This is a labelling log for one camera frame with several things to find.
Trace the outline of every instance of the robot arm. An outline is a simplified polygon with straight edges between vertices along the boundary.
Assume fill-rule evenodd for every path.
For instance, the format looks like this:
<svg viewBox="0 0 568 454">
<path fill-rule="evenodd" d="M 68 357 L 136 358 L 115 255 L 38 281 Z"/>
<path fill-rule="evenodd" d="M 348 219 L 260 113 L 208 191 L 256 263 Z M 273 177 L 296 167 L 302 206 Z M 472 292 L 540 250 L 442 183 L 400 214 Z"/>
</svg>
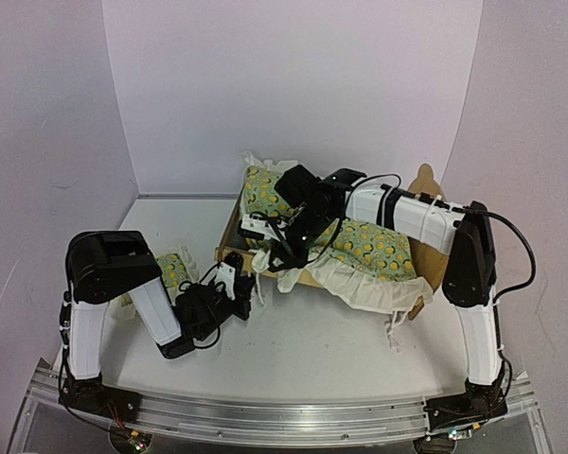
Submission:
<svg viewBox="0 0 568 454">
<path fill-rule="evenodd" d="M 174 305 L 162 270 L 139 232 L 86 232 L 68 247 L 65 268 L 69 290 L 60 315 L 62 403 L 122 422 L 135 419 L 140 395 L 101 382 L 99 353 L 103 320 L 111 300 L 129 293 L 160 353 L 178 358 L 197 347 L 231 315 L 247 320 L 253 277 L 242 277 L 241 257 L 228 256 L 208 285 L 191 284 Z"/>
<path fill-rule="evenodd" d="M 444 428 L 459 420 L 482 422 L 506 413 L 498 315 L 493 306 L 495 252 L 486 207 L 469 208 L 426 194 L 415 195 L 387 184 L 353 186 L 364 174 L 340 169 L 320 180 L 302 166 L 284 173 L 275 186 L 295 209 L 287 225 L 257 214 L 242 218 L 242 235 L 275 241 L 271 271 L 302 268 L 309 248 L 335 220 L 372 222 L 428 244 L 450 257 L 443 292 L 455 306 L 468 358 L 466 392 L 428 401 L 430 427 Z"/>
</svg>

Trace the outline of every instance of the wire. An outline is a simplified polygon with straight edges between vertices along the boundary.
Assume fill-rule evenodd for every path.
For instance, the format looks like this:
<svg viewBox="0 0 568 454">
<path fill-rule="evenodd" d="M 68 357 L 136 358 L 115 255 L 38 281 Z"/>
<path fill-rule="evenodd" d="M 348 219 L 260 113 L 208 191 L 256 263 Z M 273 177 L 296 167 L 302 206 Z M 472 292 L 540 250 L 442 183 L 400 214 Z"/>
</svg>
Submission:
<svg viewBox="0 0 568 454">
<path fill-rule="evenodd" d="M 518 229 L 515 226 L 515 224 L 513 224 L 513 222 L 511 222 L 509 219 L 501 215 L 492 213 L 490 211 L 473 210 L 471 208 L 465 208 L 465 207 L 463 208 L 454 207 L 453 211 L 457 213 L 463 213 L 466 215 L 479 215 L 487 218 L 493 218 L 498 220 L 499 222 L 502 222 L 506 227 L 509 228 L 509 230 L 511 230 L 511 232 L 515 234 L 517 238 L 520 239 L 526 250 L 526 253 L 528 254 L 528 259 L 530 260 L 530 276 L 528 277 L 528 279 L 526 279 L 524 282 L 521 282 L 520 284 L 516 284 L 514 286 L 510 286 L 498 291 L 497 294 L 494 296 L 494 299 L 492 300 L 493 304 L 495 304 L 499 300 L 499 298 L 501 298 L 503 295 L 511 291 L 516 291 L 516 290 L 521 290 L 522 288 L 526 288 L 534 282 L 535 278 L 537 277 L 537 259 L 534 256 L 534 252 L 532 251 L 530 243 L 528 242 L 524 234 L 520 231 L 520 229 Z"/>
<path fill-rule="evenodd" d="M 209 348 L 212 348 L 215 345 L 217 345 L 217 342 L 219 341 L 220 338 L 221 338 L 221 327 L 217 326 L 217 337 L 208 345 L 196 345 L 196 348 L 199 350 L 208 350 Z"/>
<path fill-rule="evenodd" d="M 200 280 L 198 281 L 198 284 L 201 284 L 201 283 L 204 281 L 204 279 L 205 279 L 206 277 L 208 277 L 208 274 L 210 274 L 211 271 L 215 270 L 220 264 L 221 264 L 221 263 L 215 263 L 212 267 L 210 267 L 210 268 L 208 269 L 208 271 L 204 273 L 204 276 L 202 276 L 202 279 L 200 279 Z"/>
<path fill-rule="evenodd" d="M 126 427 L 124 426 L 124 424 L 120 420 L 120 417 L 117 414 L 117 408 L 113 407 L 112 404 L 110 404 L 109 402 L 107 403 L 107 408 L 110 409 L 110 413 L 114 417 L 114 420 L 117 422 L 118 426 L 126 432 Z"/>
<path fill-rule="evenodd" d="M 113 430 L 111 430 L 110 428 L 105 428 L 103 426 L 100 426 L 99 424 L 95 424 L 92 421 L 89 421 L 88 419 L 84 419 L 81 416 L 78 416 L 77 414 L 75 414 L 67 405 L 65 398 L 64 398 L 64 394 L 63 394 L 63 388 L 62 388 L 62 377 L 63 377 L 63 369 L 66 368 L 66 362 L 65 362 L 65 355 L 62 355 L 62 361 L 61 361 L 61 368 L 59 370 L 59 378 L 58 378 L 58 386 L 59 386 L 59 398 L 61 399 L 61 403 L 63 405 L 63 407 L 65 408 L 65 410 L 71 414 L 72 416 L 74 416 L 74 418 L 78 419 L 79 421 L 82 421 L 82 423 L 88 425 L 88 426 L 92 426 L 94 428 L 98 428 L 100 430 L 103 430 L 104 432 L 107 432 L 111 435 L 115 435 L 116 437 L 122 438 L 126 441 L 128 441 L 130 439 L 130 437 L 119 433 L 119 432 L 114 432 Z"/>
</svg>

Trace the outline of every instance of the lemon print fabric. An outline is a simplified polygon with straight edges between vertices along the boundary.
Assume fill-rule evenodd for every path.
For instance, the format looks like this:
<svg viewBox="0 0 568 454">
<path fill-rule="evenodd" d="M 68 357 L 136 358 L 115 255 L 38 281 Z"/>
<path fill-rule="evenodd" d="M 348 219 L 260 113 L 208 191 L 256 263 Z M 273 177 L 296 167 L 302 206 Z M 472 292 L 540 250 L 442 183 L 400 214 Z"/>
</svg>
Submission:
<svg viewBox="0 0 568 454">
<path fill-rule="evenodd" d="M 182 282 L 191 281 L 178 253 L 165 253 L 155 259 L 162 269 L 162 281 L 166 288 L 179 287 Z"/>
<path fill-rule="evenodd" d="M 246 213 L 259 211 L 268 216 L 290 218 L 294 210 L 275 191 L 281 173 L 249 166 L 242 199 Z M 311 251 L 320 253 L 336 230 L 334 221 L 315 241 Z M 262 244 L 247 239 L 251 248 Z M 370 222 L 346 219 L 328 255 L 357 271 L 382 281 L 407 281 L 417 278 L 410 254 L 408 237 Z"/>
</svg>

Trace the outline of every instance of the white cloth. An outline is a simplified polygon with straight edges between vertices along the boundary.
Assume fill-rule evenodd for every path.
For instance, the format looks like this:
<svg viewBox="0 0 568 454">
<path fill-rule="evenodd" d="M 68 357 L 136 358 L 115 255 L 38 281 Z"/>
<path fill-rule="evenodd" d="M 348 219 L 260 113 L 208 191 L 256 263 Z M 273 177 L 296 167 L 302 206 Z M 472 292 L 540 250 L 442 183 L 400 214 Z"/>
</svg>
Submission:
<svg viewBox="0 0 568 454">
<path fill-rule="evenodd" d="M 257 274 L 258 280 L 259 274 L 269 268 L 270 252 L 256 250 L 253 253 L 255 253 L 253 271 Z M 310 260 L 316 256 L 317 253 L 310 254 Z M 419 296 L 423 297 L 426 305 L 434 297 L 432 288 L 423 277 L 402 282 L 381 281 L 327 254 L 309 263 L 305 270 L 318 284 L 332 295 L 341 298 L 348 306 L 388 315 L 390 318 L 384 324 L 385 332 L 389 348 L 396 353 L 400 352 L 400 344 L 394 336 L 395 328 L 406 320 Z M 300 269 L 280 271 L 277 274 L 277 289 L 282 293 L 289 293 L 302 272 L 303 270 Z"/>
</svg>

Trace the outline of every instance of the open cardboard box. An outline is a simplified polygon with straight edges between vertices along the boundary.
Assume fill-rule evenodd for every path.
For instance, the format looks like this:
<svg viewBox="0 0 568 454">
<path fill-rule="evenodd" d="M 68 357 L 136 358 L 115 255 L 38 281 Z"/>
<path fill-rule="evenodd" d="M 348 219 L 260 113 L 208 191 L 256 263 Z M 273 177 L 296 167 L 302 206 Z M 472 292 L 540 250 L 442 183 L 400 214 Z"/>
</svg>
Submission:
<svg viewBox="0 0 568 454">
<path fill-rule="evenodd" d="M 415 194 L 424 192 L 431 196 L 441 195 L 444 197 L 442 188 L 434 180 L 434 171 L 431 166 L 427 164 L 421 165 L 418 169 L 417 177 L 410 184 L 408 190 Z M 248 251 L 245 239 L 238 235 L 238 226 L 240 224 L 240 199 L 241 192 L 232 214 L 229 217 L 225 231 L 223 232 L 221 243 L 215 251 L 215 259 L 218 262 L 221 262 L 229 253 L 239 253 L 244 259 L 243 269 L 245 271 L 252 272 L 253 269 L 251 264 L 254 254 Z M 410 239 L 410 250 L 417 275 L 423 276 L 431 288 L 436 291 L 444 280 L 444 272 L 448 265 L 448 256 L 439 253 L 431 246 L 422 244 L 412 238 Z M 276 278 L 275 273 L 269 271 L 265 271 L 262 275 Z M 311 277 L 311 274 L 307 271 L 303 271 L 301 273 L 298 283 L 305 286 L 322 287 L 313 280 L 313 277 Z M 423 307 L 423 298 L 419 297 L 415 306 L 408 314 L 408 318 L 413 320 Z"/>
</svg>

